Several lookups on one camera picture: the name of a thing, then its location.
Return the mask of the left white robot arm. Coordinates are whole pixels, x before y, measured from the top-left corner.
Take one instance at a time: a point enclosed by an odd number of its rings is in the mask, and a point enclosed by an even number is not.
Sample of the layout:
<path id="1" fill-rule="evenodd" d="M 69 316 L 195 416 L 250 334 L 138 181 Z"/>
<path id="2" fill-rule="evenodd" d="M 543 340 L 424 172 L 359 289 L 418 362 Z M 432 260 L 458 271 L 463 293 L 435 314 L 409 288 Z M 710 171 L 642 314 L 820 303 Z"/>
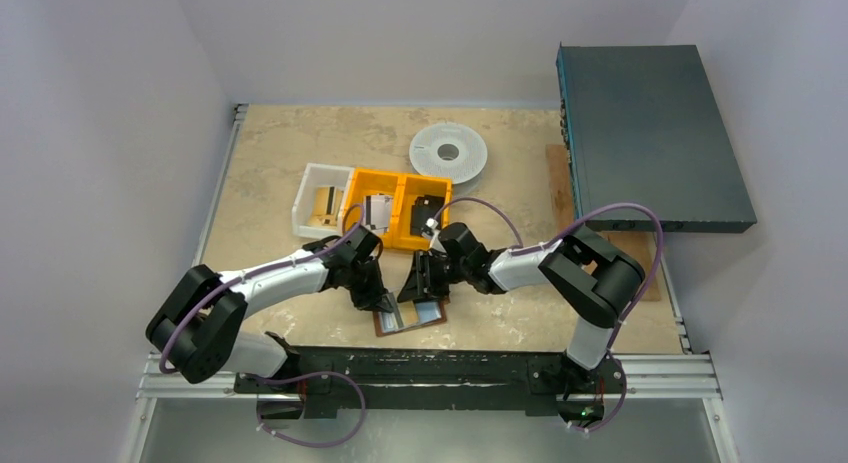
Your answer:
<path id="1" fill-rule="evenodd" d="M 252 268 L 190 268 L 145 330 L 161 354 L 160 372 L 196 384 L 230 371 L 255 375 L 275 392 L 289 390 L 298 378 L 295 350 L 274 333 L 243 331 L 243 322 L 287 300 L 336 289 L 347 291 L 357 310 L 394 313 L 396 299 L 374 254 L 381 245 L 377 235 L 356 224 L 342 236 L 307 243 Z"/>

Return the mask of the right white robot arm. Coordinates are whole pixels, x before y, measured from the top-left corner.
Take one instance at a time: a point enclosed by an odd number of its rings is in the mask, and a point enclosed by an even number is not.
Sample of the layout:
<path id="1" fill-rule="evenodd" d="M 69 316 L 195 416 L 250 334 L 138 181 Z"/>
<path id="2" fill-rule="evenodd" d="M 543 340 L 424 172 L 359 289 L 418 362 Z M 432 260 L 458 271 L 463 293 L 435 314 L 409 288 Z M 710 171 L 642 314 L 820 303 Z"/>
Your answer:
<path id="1" fill-rule="evenodd" d="M 459 283 L 487 295 L 549 285 L 578 315 L 561 364 L 564 382 L 576 390 L 599 379 L 619 317 L 646 278 L 636 260 L 585 227 L 534 250 L 488 249 L 466 224 L 456 222 L 439 232 L 436 242 L 413 253 L 397 301 L 440 300 Z"/>

